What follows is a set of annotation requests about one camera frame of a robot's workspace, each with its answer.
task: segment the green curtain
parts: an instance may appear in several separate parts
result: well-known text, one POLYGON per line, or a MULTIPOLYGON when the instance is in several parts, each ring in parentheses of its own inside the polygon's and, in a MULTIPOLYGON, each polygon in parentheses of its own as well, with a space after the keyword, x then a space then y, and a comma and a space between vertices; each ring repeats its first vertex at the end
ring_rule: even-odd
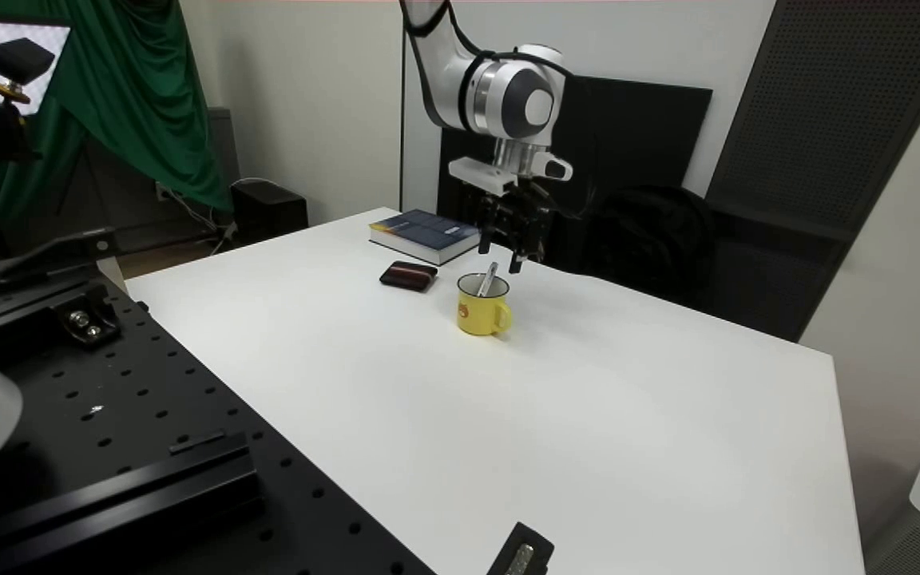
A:
POLYGON ((88 137, 183 198, 229 215, 178 0, 0 0, 0 19, 72 27, 32 122, 34 162, 0 161, 0 220, 61 187, 88 137))

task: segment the yellow cup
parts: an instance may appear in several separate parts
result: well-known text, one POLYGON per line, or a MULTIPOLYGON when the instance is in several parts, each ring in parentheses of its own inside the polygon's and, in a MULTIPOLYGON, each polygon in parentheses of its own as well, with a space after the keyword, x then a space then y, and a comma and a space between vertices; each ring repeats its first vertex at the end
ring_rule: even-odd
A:
POLYGON ((512 306, 505 305, 512 286, 505 279, 494 279, 485 298, 479 298, 483 281, 483 273, 463 275, 456 281, 456 326, 471 335, 501 335, 505 328, 512 328, 512 306))

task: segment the white wall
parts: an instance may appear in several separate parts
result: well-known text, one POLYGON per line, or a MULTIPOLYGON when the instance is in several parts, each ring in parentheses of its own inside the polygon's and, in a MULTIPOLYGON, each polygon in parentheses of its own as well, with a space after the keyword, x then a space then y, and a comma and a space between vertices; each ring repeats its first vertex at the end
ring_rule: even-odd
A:
POLYGON ((861 514, 875 533, 920 463, 920 132, 806 346, 836 358, 861 514))
POLYGON ((205 95, 229 105, 240 172, 309 220, 400 204, 397 0, 183 0, 205 95))
MULTIPOLYGON (((583 77, 709 88, 714 105, 683 190, 705 196, 778 0, 453 0, 483 47, 549 44, 583 77)), ((439 204, 440 132, 406 57, 404 204, 439 204)))

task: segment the book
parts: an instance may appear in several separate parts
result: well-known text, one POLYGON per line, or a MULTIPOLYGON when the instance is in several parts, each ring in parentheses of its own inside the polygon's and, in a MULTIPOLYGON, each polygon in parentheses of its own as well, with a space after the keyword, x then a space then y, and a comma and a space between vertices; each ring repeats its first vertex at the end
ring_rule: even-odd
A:
POLYGON ((428 215, 404 212, 370 224, 370 242, 406 252, 413 259, 443 265, 479 242, 479 227, 428 215))

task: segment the white table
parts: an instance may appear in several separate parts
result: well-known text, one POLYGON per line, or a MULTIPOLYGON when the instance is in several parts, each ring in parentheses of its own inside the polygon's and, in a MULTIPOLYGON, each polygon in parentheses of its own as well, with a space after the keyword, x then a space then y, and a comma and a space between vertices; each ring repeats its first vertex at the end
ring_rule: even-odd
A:
POLYGON ((557 575, 861 575, 829 354, 525 265, 507 339, 456 279, 380 288, 369 212, 130 281, 154 315, 434 572, 479 575, 514 520, 557 575))

